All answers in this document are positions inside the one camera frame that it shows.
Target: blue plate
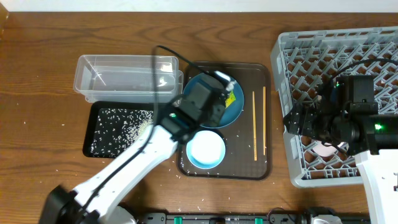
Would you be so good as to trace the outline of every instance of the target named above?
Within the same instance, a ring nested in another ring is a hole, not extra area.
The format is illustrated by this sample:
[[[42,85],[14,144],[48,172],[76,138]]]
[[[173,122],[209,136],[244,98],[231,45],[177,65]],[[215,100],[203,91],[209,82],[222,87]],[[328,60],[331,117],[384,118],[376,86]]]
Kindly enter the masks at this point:
[[[193,77],[185,86],[183,93],[188,94],[191,91],[194,84],[196,84],[199,81],[200,77],[202,77],[203,75],[206,75],[206,74],[201,73],[201,74]],[[224,115],[221,118],[219,125],[215,128],[223,128],[223,127],[231,124],[242,113],[243,104],[244,104],[244,96],[243,96],[243,90],[238,83],[236,83],[234,85],[234,95],[236,97],[236,100],[233,103],[231,103],[229,107],[227,107],[225,109]],[[205,128],[214,128],[214,127],[208,127],[205,125],[202,125],[202,126]]]
[[[199,131],[188,142],[187,157],[189,161],[200,169],[211,169],[224,159],[225,143],[223,139],[213,131]]]

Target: gray dish rack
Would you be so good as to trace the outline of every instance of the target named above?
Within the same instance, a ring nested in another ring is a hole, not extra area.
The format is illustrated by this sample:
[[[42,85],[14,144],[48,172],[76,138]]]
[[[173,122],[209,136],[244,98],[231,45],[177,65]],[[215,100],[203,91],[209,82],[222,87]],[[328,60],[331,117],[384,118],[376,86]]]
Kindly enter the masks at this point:
[[[275,88],[285,116],[296,101],[317,103],[315,87],[339,69],[369,58],[398,60],[398,27],[289,32],[271,53]],[[391,63],[358,65],[342,75],[374,75],[380,114],[398,113],[398,68]],[[353,157],[338,152],[324,158],[302,136],[284,132],[291,182],[300,188],[362,184]]]

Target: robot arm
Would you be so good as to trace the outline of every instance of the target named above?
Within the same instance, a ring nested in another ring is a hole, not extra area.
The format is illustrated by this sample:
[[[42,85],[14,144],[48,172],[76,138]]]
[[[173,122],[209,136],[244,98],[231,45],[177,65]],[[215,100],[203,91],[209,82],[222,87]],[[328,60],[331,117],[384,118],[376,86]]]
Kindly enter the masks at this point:
[[[61,186],[55,188],[47,197],[39,223],[125,223],[129,219],[134,223],[131,216],[116,209],[119,202],[149,171],[168,159],[178,144],[191,140],[201,124],[218,125],[233,85],[229,76],[218,71],[202,77],[188,95],[177,96],[181,98],[178,106],[171,101],[158,111],[148,142],[152,126],[70,193]]]
[[[123,167],[99,192],[98,196],[89,204],[88,213],[98,212],[99,219],[106,223],[119,205],[120,201],[144,178],[149,171],[161,162],[168,159],[177,148],[177,141],[173,141],[172,135],[162,126],[154,127],[154,134],[144,151],[140,153],[134,162]],[[94,189],[99,186],[115,169],[134,155],[149,137],[152,126],[148,127],[133,145],[128,147],[112,163],[97,173],[86,182],[76,186],[73,191],[77,193],[75,201],[84,205]]]
[[[398,203],[398,149],[382,149],[355,155],[372,223],[396,223]]]
[[[324,143],[347,142],[364,182],[372,223],[396,223],[398,202],[398,116],[378,114],[371,76],[330,82],[319,105],[297,103],[284,117],[290,134]]]

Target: wood grain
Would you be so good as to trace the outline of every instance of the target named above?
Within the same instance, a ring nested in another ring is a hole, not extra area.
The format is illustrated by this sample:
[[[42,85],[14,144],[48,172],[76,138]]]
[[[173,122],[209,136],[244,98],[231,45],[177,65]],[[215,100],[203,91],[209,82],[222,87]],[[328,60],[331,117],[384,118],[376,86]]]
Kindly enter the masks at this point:
[[[4,24],[6,23],[8,15],[9,15],[8,10],[0,2],[0,40],[3,33],[3,27]]]
[[[111,161],[81,152],[90,104],[72,88],[79,56],[147,55],[162,44],[190,60],[261,63],[271,69],[271,49],[282,32],[396,25],[398,14],[13,12],[0,42],[0,223],[36,223],[55,186],[72,189]],[[181,70],[185,66],[180,62]],[[297,189],[290,183],[274,90],[268,124],[273,170],[266,180],[179,179],[173,156],[145,177],[127,204],[191,213],[309,206],[368,212],[362,185]]]

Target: green led light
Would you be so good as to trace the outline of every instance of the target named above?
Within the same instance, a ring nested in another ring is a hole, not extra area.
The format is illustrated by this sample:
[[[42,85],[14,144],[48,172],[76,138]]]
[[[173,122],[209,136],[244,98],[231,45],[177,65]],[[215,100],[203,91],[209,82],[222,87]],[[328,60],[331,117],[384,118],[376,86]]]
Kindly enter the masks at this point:
[[[380,124],[375,124],[374,128],[376,128],[376,130],[380,130],[383,128],[383,126],[381,126]]]

